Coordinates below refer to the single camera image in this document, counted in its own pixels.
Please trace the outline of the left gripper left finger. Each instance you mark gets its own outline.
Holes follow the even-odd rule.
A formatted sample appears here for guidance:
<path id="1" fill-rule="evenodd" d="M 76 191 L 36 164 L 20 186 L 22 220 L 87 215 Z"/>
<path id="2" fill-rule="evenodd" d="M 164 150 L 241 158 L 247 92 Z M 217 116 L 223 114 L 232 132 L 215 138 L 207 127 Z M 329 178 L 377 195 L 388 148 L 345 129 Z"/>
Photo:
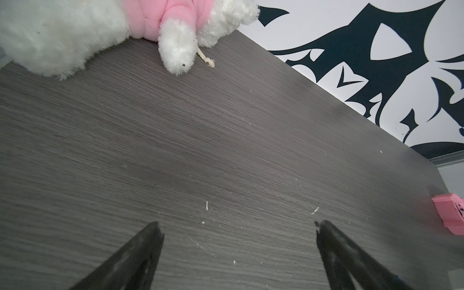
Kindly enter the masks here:
<path id="1" fill-rule="evenodd" d="M 71 290 L 151 289 L 164 234 L 151 222 Z"/>

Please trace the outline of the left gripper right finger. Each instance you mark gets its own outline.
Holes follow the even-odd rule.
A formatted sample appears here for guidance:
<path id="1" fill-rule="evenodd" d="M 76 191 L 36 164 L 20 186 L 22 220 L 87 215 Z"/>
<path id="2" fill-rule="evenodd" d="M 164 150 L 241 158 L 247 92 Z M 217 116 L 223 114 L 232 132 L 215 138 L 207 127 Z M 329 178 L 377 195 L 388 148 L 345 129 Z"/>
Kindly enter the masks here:
<path id="1" fill-rule="evenodd" d="M 410 290 L 393 274 L 333 223 L 314 222 L 316 243 L 332 290 L 354 290 L 353 280 L 364 290 Z"/>

